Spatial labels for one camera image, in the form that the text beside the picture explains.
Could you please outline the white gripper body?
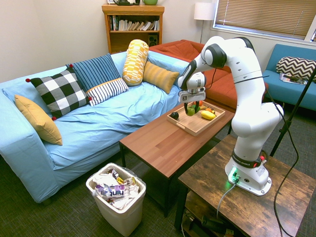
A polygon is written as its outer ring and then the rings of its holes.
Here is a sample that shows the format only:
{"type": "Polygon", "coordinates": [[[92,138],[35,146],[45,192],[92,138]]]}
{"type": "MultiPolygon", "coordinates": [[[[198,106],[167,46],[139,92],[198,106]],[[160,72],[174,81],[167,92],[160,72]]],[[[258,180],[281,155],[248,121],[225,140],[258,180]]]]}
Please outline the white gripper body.
{"type": "Polygon", "coordinates": [[[187,91],[179,92],[180,103],[190,103],[194,101],[203,101],[206,98],[205,87],[198,89],[189,89],[187,91]]]}

